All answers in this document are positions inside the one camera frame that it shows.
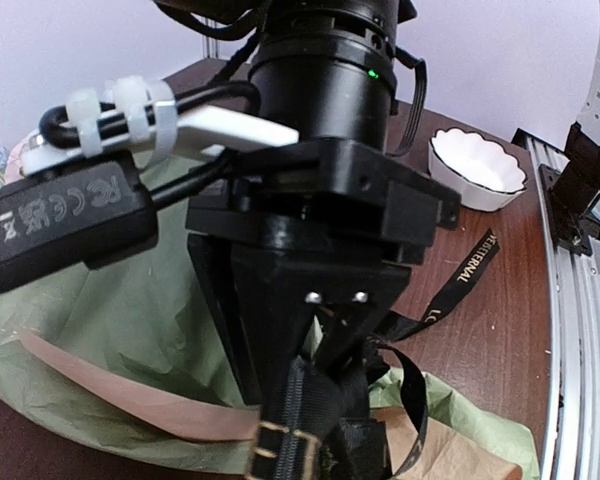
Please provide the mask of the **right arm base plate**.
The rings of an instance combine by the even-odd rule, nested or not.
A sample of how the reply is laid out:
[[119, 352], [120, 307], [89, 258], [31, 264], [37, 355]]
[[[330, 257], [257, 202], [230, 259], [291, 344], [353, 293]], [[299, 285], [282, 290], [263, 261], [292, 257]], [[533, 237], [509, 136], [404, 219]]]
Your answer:
[[600, 202], [600, 145], [574, 123], [564, 155], [568, 163], [561, 171], [545, 164], [539, 167], [549, 232], [556, 246], [590, 257], [591, 241], [600, 241], [600, 219], [593, 215]]

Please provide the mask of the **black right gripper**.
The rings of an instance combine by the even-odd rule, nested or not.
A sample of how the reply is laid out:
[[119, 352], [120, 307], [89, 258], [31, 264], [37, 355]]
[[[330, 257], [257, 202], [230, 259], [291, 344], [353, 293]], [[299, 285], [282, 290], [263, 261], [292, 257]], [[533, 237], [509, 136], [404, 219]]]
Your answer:
[[258, 400], [319, 309], [318, 368], [337, 374], [383, 321], [459, 194], [364, 144], [303, 141], [239, 155], [190, 199], [187, 250], [240, 395]]

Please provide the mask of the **wrapping paper sheet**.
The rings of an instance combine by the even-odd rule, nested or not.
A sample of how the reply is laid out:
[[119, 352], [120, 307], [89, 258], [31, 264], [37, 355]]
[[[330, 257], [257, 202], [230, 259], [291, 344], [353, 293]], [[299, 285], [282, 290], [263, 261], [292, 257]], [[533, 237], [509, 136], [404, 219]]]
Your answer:
[[0, 399], [83, 445], [240, 474], [257, 412], [240, 398], [185, 248], [185, 209], [156, 248], [0, 295]]

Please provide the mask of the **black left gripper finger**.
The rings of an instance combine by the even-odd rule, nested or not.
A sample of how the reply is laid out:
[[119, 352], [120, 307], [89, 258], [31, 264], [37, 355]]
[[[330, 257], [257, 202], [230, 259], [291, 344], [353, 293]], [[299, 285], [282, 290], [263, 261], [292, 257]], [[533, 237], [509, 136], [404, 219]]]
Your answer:
[[370, 417], [365, 362], [331, 378], [298, 356], [263, 400], [246, 479], [312, 479], [329, 437]]

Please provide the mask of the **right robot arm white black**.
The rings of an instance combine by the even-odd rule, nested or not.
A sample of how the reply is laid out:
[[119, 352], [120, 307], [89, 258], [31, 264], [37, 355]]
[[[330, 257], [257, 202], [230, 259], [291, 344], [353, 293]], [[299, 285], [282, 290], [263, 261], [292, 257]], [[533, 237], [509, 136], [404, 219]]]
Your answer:
[[[340, 373], [383, 321], [459, 197], [400, 162], [414, 140], [426, 65], [395, 41], [408, 1], [162, 1], [208, 37], [246, 37], [209, 95], [260, 95], [288, 146], [231, 149], [153, 194], [189, 202], [190, 259], [241, 397], [259, 403], [315, 315], [334, 315], [318, 367]], [[247, 84], [233, 82], [244, 63]]]

